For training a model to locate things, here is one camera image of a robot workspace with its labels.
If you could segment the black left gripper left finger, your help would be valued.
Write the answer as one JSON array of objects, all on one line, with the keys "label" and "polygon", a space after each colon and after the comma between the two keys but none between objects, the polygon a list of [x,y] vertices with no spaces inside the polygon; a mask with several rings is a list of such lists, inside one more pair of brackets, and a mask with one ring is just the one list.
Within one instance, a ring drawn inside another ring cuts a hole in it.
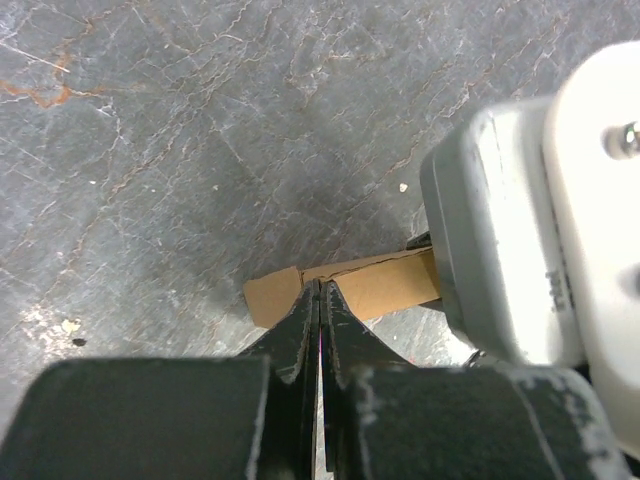
[{"label": "black left gripper left finger", "polygon": [[307,283],[291,310],[243,350],[269,360],[261,398],[257,479],[313,479],[316,460],[320,284]]}]

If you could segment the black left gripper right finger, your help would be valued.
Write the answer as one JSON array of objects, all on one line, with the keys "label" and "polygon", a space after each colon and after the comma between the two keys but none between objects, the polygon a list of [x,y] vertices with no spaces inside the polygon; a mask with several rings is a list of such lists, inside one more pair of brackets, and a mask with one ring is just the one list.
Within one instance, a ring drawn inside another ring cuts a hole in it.
[{"label": "black left gripper right finger", "polygon": [[327,470],[335,479],[368,479],[364,430],[378,408],[371,381],[378,371],[414,366],[354,315],[334,281],[321,285],[320,351]]}]

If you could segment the brown cardboard box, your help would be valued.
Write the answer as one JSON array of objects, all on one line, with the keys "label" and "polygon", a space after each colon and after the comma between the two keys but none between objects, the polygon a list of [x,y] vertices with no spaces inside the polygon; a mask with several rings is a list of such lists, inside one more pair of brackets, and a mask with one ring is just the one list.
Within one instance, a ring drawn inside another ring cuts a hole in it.
[{"label": "brown cardboard box", "polygon": [[438,300],[440,282],[430,247],[300,270],[291,266],[244,284],[253,323],[271,328],[291,310],[312,280],[337,283],[360,320],[371,320]]}]

